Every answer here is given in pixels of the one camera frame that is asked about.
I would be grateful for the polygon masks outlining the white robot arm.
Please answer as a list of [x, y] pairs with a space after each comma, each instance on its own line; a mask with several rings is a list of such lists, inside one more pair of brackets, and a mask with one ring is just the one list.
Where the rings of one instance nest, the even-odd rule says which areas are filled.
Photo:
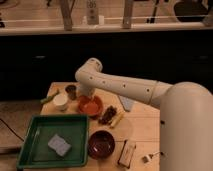
[[83, 95], [99, 88], [160, 110], [160, 171], [213, 171], [213, 93], [207, 88], [104, 74], [96, 58], [75, 79]]

